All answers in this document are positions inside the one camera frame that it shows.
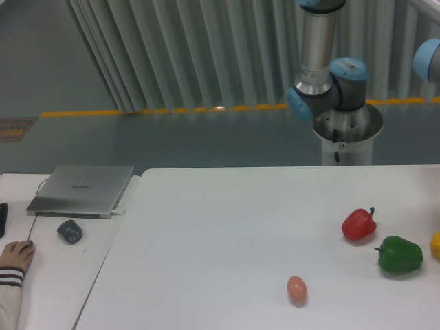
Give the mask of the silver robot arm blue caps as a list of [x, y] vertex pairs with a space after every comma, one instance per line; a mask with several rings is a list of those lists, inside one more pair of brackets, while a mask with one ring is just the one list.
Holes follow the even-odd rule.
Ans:
[[299, 1], [302, 54], [286, 102], [297, 117], [361, 109], [366, 101], [431, 100], [439, 83], [438, 1]]

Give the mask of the person's hand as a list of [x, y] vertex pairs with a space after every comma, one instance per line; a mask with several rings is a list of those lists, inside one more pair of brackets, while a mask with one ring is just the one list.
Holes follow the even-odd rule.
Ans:
[[36, 248], [26, 248], [28, 241], [14, 241], [5, 246], [1, 253], [0, 264], [5, 268], [17, 268], [26, 272], [32, 259]]

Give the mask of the striped cuff sleeve forearm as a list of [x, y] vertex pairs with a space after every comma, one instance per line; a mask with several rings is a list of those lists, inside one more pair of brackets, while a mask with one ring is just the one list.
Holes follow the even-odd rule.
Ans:
[[16, 329], [22, 302], [25, 273], [16, 267], [1, 267], [1, 329]]

